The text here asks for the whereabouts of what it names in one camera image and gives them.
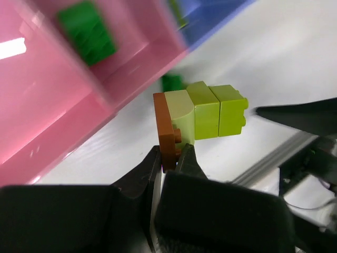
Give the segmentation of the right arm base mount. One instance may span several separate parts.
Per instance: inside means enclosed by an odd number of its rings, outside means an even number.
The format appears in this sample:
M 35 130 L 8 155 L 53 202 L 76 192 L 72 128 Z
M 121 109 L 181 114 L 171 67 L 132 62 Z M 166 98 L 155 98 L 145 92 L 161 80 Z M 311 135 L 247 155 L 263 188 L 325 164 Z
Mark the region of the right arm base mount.
M 336 135 L 319 137 L 280 165 L 279 195 L 283 196 L 306 176 L 327 183 L 336 193 Z

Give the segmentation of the yellow-green brown lego stack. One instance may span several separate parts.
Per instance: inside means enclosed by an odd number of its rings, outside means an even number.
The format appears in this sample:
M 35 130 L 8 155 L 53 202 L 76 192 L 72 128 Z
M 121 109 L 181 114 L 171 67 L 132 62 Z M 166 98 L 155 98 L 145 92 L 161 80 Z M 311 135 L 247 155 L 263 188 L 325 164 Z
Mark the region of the yellow-green brown lego stack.
M 174 170 L 185 145 L 241 134 L 248 99 L 231 85 L 199 81 L 153 95 L 163 171 Z

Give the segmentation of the green yellow lego assembly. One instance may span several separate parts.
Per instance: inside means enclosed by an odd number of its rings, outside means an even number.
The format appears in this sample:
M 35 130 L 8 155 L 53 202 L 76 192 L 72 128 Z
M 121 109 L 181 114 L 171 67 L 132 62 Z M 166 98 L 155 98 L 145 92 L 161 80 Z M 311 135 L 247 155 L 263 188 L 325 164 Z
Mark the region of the green yellow lego assembly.
M 161 83 L 163 92 L 185 89 L 183 79 L 180 75 L 163 75 L 161 77 Z

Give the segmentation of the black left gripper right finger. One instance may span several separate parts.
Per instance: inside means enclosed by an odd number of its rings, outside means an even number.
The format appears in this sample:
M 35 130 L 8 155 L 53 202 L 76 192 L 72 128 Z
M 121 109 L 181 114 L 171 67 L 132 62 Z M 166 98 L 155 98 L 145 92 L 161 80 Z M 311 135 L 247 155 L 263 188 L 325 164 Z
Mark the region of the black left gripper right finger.
M 284 200 L 208 179 L 190 144 L 165 177 L 155 229 L 161 252 L 295 252 Z

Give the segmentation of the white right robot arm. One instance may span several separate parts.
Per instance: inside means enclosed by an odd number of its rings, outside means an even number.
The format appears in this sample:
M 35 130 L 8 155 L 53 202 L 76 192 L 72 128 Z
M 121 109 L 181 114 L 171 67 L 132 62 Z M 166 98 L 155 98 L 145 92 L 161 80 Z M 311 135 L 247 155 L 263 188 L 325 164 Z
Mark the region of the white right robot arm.
M 336 134 L 336 98 L 294 105 L 260 106 L 256 115 L 318 136 Z

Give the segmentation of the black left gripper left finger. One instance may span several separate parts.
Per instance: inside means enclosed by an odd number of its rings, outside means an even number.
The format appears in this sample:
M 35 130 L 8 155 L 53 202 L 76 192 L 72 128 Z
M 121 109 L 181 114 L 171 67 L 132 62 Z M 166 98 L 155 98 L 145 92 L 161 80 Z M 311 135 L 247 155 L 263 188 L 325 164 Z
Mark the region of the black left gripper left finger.
M 1 187 L 1 252 L 155 252 L 160 180 L 154 146 L 112 184 Z

